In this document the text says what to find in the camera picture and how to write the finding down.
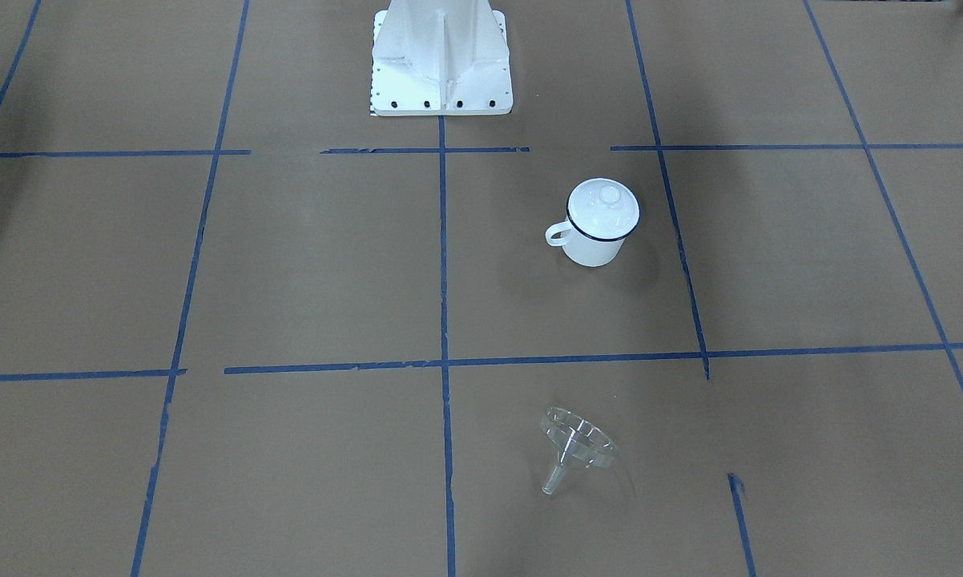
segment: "white enamel mug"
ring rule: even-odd
[[[639,201],[628,187],[617,180],[590,179],[570,193],[566,220],[548,227],[546,242],[561,246],[579,265],[598,267],[617,256],[638,226]]]

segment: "brown floor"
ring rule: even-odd
[[[0,576],[963,576],[962,0],[495,0],[442,121],[385,7],[0,2]]]

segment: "mug handle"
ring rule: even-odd
[[[564,221],[561,222],[561,223],[556,223],[556,224],[552,225],[551,227],[548,227],[547,230],[546,230],[546,242],[548,242],[548,244],[549,244],[550,246],[563,246],[563,245],[565,245],[566,242],[568,241],[568,235],[565,234],[565,235],[562,235],[562,236],[559,237],[559,238],[554,238],[554,236],[557,235],[557,234],[559,234],[559,233],[569,231],[569,230],[571,230],[573,227],[574,227],[574,226],[570,223],[570,220],[564,220]]]

